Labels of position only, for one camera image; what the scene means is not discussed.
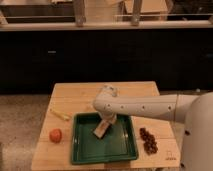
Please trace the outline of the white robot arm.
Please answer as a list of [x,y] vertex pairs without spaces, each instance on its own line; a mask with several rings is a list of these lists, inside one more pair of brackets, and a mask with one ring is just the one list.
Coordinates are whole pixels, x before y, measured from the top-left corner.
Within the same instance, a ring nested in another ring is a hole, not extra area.
[[93,108],[101,117],[94,130],[98,138],[116,122],[118,114],[182,122],[185,131],[181,171],[213,171],[213,92],[125,97],[114,86],[104,85],[93,101]]

